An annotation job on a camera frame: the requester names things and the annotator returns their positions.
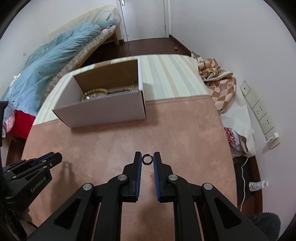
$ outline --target door frame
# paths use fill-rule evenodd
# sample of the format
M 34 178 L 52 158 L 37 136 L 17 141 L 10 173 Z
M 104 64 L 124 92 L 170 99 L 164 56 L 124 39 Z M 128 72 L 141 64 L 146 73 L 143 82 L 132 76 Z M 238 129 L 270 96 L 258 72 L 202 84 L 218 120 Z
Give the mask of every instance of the door frame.
M 123 18 L 122 6 L 120 0 L 116 1 L 117 9 L 121 16 L 121 27 L 120 32 L 123 37 L 124 42 L 128 42 L 128 37 L 126 33 L 126 27 Z M 165 17 L 165 37 L 169 38 L 170 35 L 170 0 L 163 0 L 163 9 L 164 9 L 164 17 Z

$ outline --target white door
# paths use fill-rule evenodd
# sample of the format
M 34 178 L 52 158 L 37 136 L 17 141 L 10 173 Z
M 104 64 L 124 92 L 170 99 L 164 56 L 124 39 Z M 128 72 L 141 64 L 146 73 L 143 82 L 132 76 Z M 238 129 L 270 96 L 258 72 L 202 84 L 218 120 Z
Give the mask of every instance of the white door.
M 120 0 L 128 41 L 165 38 L 163 0 Z

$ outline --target striped tablecloth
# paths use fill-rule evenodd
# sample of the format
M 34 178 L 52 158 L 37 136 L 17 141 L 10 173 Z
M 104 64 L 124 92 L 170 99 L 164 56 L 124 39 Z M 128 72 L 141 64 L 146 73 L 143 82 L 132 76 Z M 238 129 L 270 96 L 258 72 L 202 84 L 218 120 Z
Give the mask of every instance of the striped tablecloth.
M 208 95 L 197 60 L 183 55 L 142 55 L 113 59 L 111 64 L 140 59 L 145 101 Z M 92 64 L 64 75 L 43 103 L 33 125 L 57 120 L 52 112 L 73 75 L 95 68 Z

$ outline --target black ring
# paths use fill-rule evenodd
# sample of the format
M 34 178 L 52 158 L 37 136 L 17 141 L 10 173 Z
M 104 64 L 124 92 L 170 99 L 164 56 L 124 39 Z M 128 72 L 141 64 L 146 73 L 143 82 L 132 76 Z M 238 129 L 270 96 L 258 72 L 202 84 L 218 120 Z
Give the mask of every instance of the black ring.
M 144 161 L 144 158 L 145 158 L 145 157 L 148 157 L 148 156 L 151 157 L 151 162 L 145 162 L 145 161 Z M 142 162 L 143 162 L 143 164 L 146 165 L 146 166 L 151 165 L 152 162 L 153 162 L 153 156 L 151 156 L 150 154 L 145 154 L 144 156 L 142 156 Z

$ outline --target checkered blanket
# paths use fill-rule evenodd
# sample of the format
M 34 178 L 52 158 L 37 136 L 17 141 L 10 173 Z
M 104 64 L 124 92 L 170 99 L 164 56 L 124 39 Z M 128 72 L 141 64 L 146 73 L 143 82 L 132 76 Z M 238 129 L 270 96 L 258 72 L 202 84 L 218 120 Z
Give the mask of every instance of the checkered blanket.
M 233 73 L 218 66 L 214 58 L 203 60 L 192 52 L 198 61 L 198 72 L 208 88 L 219 114 L 223 113 L 237 89 L 237 80 Z

